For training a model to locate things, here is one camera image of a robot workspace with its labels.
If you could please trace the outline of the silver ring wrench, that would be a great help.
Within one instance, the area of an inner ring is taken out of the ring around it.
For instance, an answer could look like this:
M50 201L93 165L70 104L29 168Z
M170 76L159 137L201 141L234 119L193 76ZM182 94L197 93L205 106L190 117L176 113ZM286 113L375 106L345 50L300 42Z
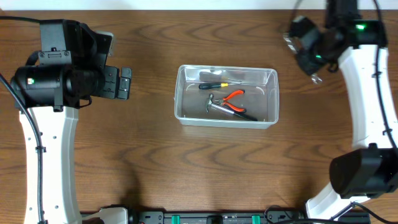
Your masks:
M287 43L288 48L292 51L294 55L297 55L299 50L296 48L295 44L293 43L292 39L289 37L288 32L283 33L283 39ZM321 84L323 80L316 74L313 73L310 75L310 78L312 79L312 82L316 85Z

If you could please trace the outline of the clear plastic container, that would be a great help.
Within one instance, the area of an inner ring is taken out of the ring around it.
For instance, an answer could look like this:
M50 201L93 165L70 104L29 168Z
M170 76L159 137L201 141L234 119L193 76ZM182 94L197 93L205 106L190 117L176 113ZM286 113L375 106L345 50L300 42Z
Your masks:
M272 68L182 65L174 100L182 125L267 129L279 120L279 82Z

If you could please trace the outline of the black yellow screwdriver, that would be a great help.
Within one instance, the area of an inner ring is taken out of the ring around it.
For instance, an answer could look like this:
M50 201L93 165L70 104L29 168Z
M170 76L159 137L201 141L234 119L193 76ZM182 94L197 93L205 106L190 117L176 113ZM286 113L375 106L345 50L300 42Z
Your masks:
M231 85L240 85L240 83L239 82L237 82L237 83L225 83L225 82L201 83L201 84L199 84L198 88L200 90L210 90L210 89L215 89L215 88L228 87Z

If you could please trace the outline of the small steel hammer black grip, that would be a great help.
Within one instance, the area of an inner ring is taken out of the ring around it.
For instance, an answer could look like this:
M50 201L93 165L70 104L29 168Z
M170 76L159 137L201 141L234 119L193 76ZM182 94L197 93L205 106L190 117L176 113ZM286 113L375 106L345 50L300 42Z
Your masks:
M224 106L221 106L221 105L218 105L218 104L214 103L213 102L213 98L214 98L214 94L210 93L208 99L206 100L206 107L205 108L206 108L206 112L207 113L209 113L209 111L211 109L214 109L214 110L220 111L222 113L225 113L225 114L228 114L228 115L231 115L231 116L236 116L236 117L239 117L239 118L242 118L242 119L246 119L246 120L249 120L249 121L258 121L258 119L253 117L253 116L246 115L245 113L237 112L237 111L234 111L232 109L228 109L227 107L224 107Z

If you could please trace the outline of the red handled pliers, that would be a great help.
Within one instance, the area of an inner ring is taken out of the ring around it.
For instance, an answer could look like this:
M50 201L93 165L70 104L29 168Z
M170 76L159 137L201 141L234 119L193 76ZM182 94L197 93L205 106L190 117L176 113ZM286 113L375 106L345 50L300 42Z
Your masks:
M226 106L227 108L232 109L234 112L245 113L246 108L235 105L236 99L242 97L244 94L244 90L236 90L230 93L228 96L214 100L214 102L218 105Z

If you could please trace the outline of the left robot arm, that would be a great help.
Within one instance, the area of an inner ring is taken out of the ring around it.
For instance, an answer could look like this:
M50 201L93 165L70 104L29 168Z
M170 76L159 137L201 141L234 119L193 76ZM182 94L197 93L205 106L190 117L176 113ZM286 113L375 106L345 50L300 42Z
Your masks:
M39 22L41 48L11 78L26 146L25 223L131 223L123 205L80 212L74 146L78 112L94 97L127 100L132 70L112 67L114 35L65 19Z

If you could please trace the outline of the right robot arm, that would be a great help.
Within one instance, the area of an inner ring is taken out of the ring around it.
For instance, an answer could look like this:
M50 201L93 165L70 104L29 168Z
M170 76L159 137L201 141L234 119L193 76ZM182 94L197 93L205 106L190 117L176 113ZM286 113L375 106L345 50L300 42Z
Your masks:
M284 40L314 83L341 72L353 125L352 151L329 166L329 183L305 205L307 223L340 223L354 207L397 189L397 115L381 11L363 19L356 1L328 1L325 28L292 12Z

